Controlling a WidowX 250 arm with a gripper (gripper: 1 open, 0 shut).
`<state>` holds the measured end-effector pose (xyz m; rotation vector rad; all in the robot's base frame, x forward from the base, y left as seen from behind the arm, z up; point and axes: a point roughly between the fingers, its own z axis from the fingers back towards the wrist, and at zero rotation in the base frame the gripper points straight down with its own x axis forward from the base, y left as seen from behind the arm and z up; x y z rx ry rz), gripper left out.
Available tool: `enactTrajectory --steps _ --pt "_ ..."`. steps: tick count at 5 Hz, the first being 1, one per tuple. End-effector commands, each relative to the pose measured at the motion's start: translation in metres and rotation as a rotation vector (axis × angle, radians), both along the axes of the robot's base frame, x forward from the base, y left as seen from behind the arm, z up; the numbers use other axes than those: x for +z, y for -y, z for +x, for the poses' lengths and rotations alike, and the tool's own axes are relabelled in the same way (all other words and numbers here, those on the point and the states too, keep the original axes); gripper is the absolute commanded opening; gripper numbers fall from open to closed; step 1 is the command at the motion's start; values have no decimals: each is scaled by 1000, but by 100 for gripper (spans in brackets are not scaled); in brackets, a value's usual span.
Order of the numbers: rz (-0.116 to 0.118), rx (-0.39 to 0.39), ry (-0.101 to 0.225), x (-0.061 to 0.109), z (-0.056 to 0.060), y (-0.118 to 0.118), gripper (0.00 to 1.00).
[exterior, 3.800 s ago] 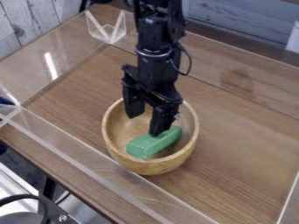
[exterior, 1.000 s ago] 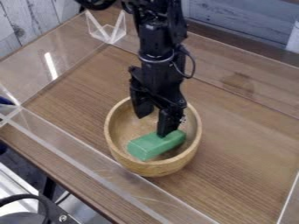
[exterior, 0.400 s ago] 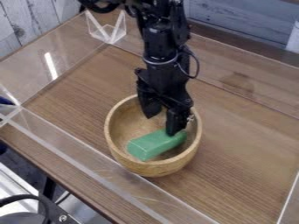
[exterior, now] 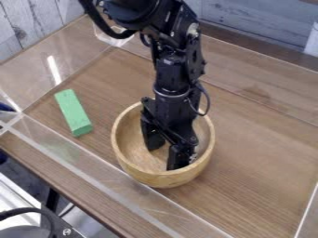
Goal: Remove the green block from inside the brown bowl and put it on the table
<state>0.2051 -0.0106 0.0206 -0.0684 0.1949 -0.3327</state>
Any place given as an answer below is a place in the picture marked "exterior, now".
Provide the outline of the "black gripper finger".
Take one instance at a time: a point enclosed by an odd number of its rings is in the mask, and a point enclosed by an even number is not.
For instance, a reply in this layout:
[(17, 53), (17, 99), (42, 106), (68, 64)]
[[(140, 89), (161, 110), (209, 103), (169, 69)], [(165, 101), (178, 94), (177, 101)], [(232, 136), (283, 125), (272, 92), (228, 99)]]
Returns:
[(190, 164), (196, 157), (197, 143), (172, 142), (168, 147), (166, 170), (180, 169)]
[(141, 116), (140, 125), (146, 149), (149, 151), (157, 150), (165, 144), (165, 139), (160, 134), (160, 127), (145, 116)]

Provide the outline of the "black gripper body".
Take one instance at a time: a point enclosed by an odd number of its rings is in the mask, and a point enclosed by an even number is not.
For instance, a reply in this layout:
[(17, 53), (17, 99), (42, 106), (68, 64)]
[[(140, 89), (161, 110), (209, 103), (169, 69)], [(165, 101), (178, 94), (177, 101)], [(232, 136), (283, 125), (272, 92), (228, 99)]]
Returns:
[(152, 88), (154, 98), (141, 98), (141, 116), (145, 116), (160, 127), (165, 141), (197, 143), (192, 123), (198, 113), (201, 92), (186, 86), (180, 91)]

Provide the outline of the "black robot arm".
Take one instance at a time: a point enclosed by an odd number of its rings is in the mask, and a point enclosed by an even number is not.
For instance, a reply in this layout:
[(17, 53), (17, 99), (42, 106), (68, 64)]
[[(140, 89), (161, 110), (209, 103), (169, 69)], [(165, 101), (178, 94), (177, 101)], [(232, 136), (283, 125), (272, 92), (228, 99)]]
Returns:
[(133, 34), (150, 50), (154, 97), (141, 98), (140, 126), (146, 149), (168, 148), (166, 169), (189, 165), (198, 139), (192, 123), (208, 97), (200, 84), (205, 61), (196, 13), (184, 0), (78, 0), (98, 29), (114, 39)]

